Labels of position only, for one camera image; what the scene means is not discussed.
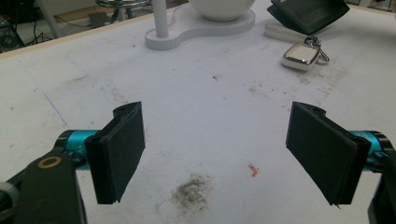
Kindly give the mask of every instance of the floor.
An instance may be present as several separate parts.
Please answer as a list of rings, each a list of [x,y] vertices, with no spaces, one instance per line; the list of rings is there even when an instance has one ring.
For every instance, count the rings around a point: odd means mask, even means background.
[[[175,3],[174,1],[167,1],[168,8],[177,7],[177,6],[178,4]],[[147,6],[135,8],[133,10],[134,18],[147,15],[150,13],[152,13],[151,4]],[[107,16],[109,18],[111,18],[112,15],[113,12],[107,13]],[[73,16],[70,16],[70,14],[64,17],[59,16],[58,18],[59,21],[58,27],[60,28],[61,33],[64,36],[74,35],[77,33],[85,32],[93,29],[91,20],[88,17],[78,20],[72,20],[70,18],[73,18]],[[39,44],[45,41],[49,41],[53,38],[53,35],[50,31],[50,27],[48,26],[47,22],[44,19],[40,19],[36,22],[27,22],[27,23],[18,24],[17,33],[21,37],[22,42],[26,46]]]

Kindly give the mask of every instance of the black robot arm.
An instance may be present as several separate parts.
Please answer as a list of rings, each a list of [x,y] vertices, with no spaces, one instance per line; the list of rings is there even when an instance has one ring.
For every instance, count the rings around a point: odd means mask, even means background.
[[[91,169],[98,203],[120,201],[145,148],[140,102],[101,131],[66,131],[49,153],[0,184],[0,223],[87,223],[76,169]]]
[[[329,204],[351,204],[362,170],[382,173],[369,220],[396,223],[396,151],[384,134],[347,131],[325,110],[293,102],[286,146]]]

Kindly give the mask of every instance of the dirt stain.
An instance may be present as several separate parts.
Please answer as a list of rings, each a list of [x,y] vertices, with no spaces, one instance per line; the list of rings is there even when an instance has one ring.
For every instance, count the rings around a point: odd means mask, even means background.
[[[174,190],[172,202],[177,205],[183,217],[192,218],[207,209],[206,198],[211,190],[209,176],[193,174]]]

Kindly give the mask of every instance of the stool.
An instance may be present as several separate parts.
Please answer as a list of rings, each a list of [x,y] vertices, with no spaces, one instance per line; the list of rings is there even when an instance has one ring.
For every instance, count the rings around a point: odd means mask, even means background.
[[[148,4],[150,0],[95,0],[95,2],[100,7],[113,7],[116,10],[119,10],[119,21],[124,21],[125,17],[123,9],[126,9],[128,19],[131,19],[133,17],[132,8],[142,7],[145,4]]]

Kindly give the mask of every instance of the black device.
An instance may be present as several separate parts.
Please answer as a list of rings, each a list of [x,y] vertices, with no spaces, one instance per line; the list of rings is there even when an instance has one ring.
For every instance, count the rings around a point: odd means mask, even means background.
[[[0,53],[23,47],[23,41],[15,28],[5,20],[0,21]]]
[[[267,8],[291,30],[312,35],[344,16],[349,7],[344,0],[271,0]]]
[[[363,169],[382,173],[369,220],[396,223],[396,151],[384,134],[347,131],[325,110],[293,102],[286,146],[329,204],[351,204]]]
[[[52,151],[1,183],[0,223],[87,223],[77,168],[91,169],[98,203],[120,201],[145,148],[142,105],[113,115],[101,131],[65,131]]]

